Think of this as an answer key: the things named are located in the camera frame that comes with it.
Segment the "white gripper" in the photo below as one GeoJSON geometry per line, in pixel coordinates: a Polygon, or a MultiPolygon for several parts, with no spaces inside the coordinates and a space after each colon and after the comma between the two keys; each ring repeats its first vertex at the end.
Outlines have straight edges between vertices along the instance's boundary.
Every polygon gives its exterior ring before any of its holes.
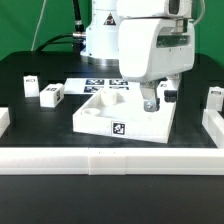
{"type": "Polygon", "coordinates": [[[144,82],[140,91],[146,112],[160,107],[158,82],[153,80],[168,76],[164,100],[174,103],[181,82],[181,75],[176,73],[193,67],[194,26],[189,23],[185,33],[175,33],[175,26],[171,19],[126,19],[119,27],[119,70],[124,80],[144,82]]]}

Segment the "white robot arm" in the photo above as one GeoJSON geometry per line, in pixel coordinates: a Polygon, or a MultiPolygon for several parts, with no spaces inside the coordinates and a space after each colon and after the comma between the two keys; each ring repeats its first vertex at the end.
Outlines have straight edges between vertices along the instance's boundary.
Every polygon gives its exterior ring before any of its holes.
{"type": "Polygon", "coordinates": [[[115,65],[140,84],[144,110],[159,109],[158,81],[188,71],[195,56],[195,26],[204,0],[92,0],[81,58],[115,65]]]}

